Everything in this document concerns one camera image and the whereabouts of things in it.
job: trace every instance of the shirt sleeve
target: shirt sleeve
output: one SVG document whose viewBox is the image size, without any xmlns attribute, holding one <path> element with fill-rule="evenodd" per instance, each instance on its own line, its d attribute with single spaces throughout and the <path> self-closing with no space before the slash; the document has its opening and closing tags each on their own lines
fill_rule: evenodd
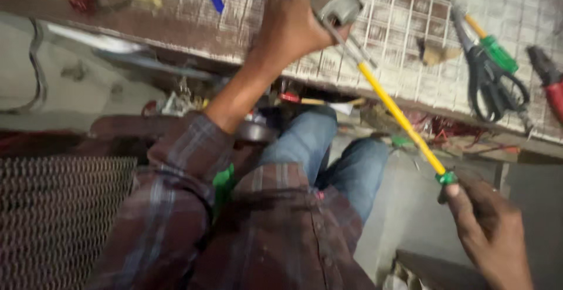
<svg viewBox="0 0 563 290">
<path fill-rule="evenodd" d="M 151 169 L 118 211 L 87 289 L 158 289 L 191 269 L 211 223 L 212 180 L 227 168 L 234 139 L 192 112 L 149 150 Z"/>
</svg>

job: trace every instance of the person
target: person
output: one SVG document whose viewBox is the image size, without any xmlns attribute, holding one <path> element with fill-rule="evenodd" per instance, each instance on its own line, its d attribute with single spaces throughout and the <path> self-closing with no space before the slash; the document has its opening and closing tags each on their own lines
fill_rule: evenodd
<svg viewBox="0 0 563 290">
<path fill-rule="evenodd" d="M 346 37 L 348 28 L 339 32 Z M 213 221 L 212 180 L 233 133 L 293 61 L 334 45 L 309 0 L 267 0 L 256 45 L 203 113 L 192 112 L 149 151 L 151 169 L 123 203 L 88 289 L 374 289 L 354 261 L 387 159 L 353 142 L 327 170 L 334 112 L 299 115 Z M 519 211 L 460 175 L 445 188 L 468 256 L 495 289 L 531 289 Z"/>
</svg>

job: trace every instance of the black scissors handle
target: black scissors handle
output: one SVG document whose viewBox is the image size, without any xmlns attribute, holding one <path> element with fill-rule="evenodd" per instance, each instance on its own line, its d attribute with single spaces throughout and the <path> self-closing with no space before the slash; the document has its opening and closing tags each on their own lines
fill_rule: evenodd
<svg viewBox="0 0 563 290">
<path fill-rule="evenodd" d="M 503 118 L 504 112 L 522 112 L 530 103 L 530 93 L 525 85 L 513 74 L 499 67 L 487 55 L 481 46 L 473 46 L 466 53 L 469 66 L 469 101 L 477 117 L 489 123 Z M 502 78 L 508 78 L 520 90 L 522 100 L 518 100 L 503 84 Z M 481 93 L 486 112 L 483 112 L 478 100 Z"/>
</svg>

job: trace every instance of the green-handled screwdriver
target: green-handled screwdriver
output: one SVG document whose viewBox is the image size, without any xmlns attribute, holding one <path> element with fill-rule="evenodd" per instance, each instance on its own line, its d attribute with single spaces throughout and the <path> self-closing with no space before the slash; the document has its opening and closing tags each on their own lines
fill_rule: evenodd
<svg viewBox="0 0 563 290">
<path fill-rule="evenodd" d="M 473 28 L 475 33 L 477 33 L 481 45 L 487 53 L 489 53 L 491 59 L 504 70 L 514 74 L 514 72 L 518 70 L 516 60 L 508 54 L 503 46 L 498 44 L 493 35 L 488 35 L 486 31 L 479 27 L 477 22 L 469 14 L 465 14 L 465 20 L 471 28 Z"/>
</svg>

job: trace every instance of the yellow screwdriver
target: yellow screwdriver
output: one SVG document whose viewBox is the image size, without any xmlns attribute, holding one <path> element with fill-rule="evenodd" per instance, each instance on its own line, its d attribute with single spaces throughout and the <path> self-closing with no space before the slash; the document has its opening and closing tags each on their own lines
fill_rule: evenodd
<svg viewBox="0 0 563 290">
<path fill-rule="evenodd" d="M 393 117 L 397 120 L 399 125 L 405 130 L 406 134 L 412 139 L 412 141 L 418 146 L 422 154 L 426 157 L 428 162 L 432 165 L 434 170 L 436 171 L 436 179 L 441 185 L 449 185 L 455 183 L 457 178 L 452 171 L 447 171 L 444 168 L 444 165 L 438 160 L 438 158 L 434 155 L 432 150 L 428 147 L 424 139 L 414 130 L 411 122 L 405 117 L 401 109 L 397 106 L 395 101 L 391 99 L 389 94 L 384 90 L 381 86 L 377 78 L 373 75 L 372 71 L 370 70 L 368 63 L 370 63 L 374 68 L 377 67 L 375 62 L 369 56 L 369 53 L 365 51 L 362 45 L 358 43 L 358 41 L 350 34 L 348 38 L 352 40 L 354 45 L 356 46 L 357 50 L 360 52 L 354 53 L 346 44 L 344 39 L 338 34 L 337 30 L 332 26 L 332 24 L 328 20 L 322 20 L 324 27 L 330 32 L 330 34 L 336 39 L 336 41 L 341 44 L 344 51 L 347 55 L 352 57 L 354 61 L 357 63 L 357 68 L 360 72 L 364 75 L 364 77 L 368 80 L 368 82 L 372 85 L 373 90 L 377 93 L 381 101 L 385 104 L 385 106 L 389 109 L 389 112 L 393 115 Z"/>
</svg>

